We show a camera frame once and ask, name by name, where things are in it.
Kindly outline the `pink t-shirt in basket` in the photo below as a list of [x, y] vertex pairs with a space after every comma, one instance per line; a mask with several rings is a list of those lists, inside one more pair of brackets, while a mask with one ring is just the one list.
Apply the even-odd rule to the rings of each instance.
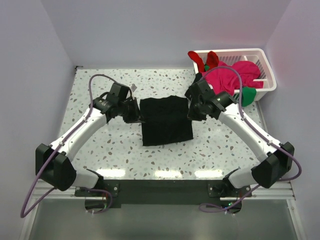
[[[258, 66], [251, 61], [238, 61], [229, 66], [225, 62], [220, 61], [219, 67], [229, 67], [235, 70], [241, 77], [242, 87], [249, 87], [255, 89], [262, 89], [264, 83], [262, 81], [255, 81], [261, 75]], [[227, 92], [234, 95], [235, 90], [240, 89], [240, 81], [233, 70], [226, 68], [218, 68], [212, 70], [204, 78], [208, 84], [213, 87], [214, 93]]]

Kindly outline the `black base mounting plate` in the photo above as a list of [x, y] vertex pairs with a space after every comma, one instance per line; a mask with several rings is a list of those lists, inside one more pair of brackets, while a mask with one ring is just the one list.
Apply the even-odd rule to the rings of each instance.
[[122, 205], [200, 205], [227, 206], [221, 198], [240, 198], [250, 186], [233, 188], [224, 180], [118, 180], [103, 181], [101, 190], [112, 195], [112, 208]]

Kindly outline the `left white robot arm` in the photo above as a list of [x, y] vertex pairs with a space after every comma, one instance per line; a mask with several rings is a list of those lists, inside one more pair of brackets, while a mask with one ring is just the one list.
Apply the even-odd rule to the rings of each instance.
[[96, 98], [65, 134], [49, 145], [42, 143], [36, 148], [36, 177], [60, 191], [79, 187], [92, 196], [99, 196], [106, 189], [103, 176], [90, 169], [76, 170], [72, 161], [92, 135], [118, 116], [127, 124], [143, 122], [135, 97], [112, 101]]

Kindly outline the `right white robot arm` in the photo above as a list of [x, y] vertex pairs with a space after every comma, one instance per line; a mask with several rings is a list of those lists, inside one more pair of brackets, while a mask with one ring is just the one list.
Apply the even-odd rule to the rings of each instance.
[[226, 92], [195, 95], [187, 91], [185, 96], [189, 101], [187, 116], [191, 120], [202, 121], [210, 116], [220, 121], [240, 137], [259, 161], [253, 167], [234, 169], [223, 178], [222, 189], [227, 196], [233, 197], [241, 188], [252, 184], [268, 189], [282, 181], [292, 167], [295, 148], [290, 142], [281, 143], [268, 135]]

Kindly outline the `green garment in basket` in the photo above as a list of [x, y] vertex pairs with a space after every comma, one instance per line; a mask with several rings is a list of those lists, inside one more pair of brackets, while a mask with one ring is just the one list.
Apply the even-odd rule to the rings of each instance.
[[[251, 88], [251, 87], [242, 87], [242, 80], [240, 75], [232, 68], [230, 67], [226, 67], [226, 66], [219, 66], [219, 68], [225, 68], [225, 69], [229, 69], [231, 71], [233, 71], [238, 79], [239, 79], [239, 84], [240, 84], [240, 89], [242, 89], [242, 97], [241, 97], [241, 105], [243, 107], [246, 107], [248, 105], [250, 105], [251, 103], [254, 102], [256, 94], [257, 94], [257, 89], [258, 88]], [[206, 72], [203, 72], [202, 75], [205, 77], [207, 75]], [[232, 95], [235, 99], [239, 98], [239, 95], [235, 93], [234, 91], [234, 95]]]

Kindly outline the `white plastic laundry basket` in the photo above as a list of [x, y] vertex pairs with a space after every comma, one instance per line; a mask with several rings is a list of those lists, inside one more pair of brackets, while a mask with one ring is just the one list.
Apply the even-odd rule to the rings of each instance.
[[213, 49], [220, 61], [231, 66], [238, 61], [249, 61], [256, 64], [260, 70], [259, 78], [255, 82], [263, 82], [263, 88], [256, 90], [254, 101], [259, 101], [265, 94], [277, 88], [277, 82], [271, 65], [261, 48], [232, 48]]

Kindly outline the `black t-shirt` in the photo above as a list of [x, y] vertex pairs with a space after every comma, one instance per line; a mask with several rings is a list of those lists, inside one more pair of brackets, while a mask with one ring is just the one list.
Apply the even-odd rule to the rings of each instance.
[[142, 144], [146, 147], [185, 142], [193, 139], [192, 121], [187, 118], [188, 100], [170, 95], [140, 101]]

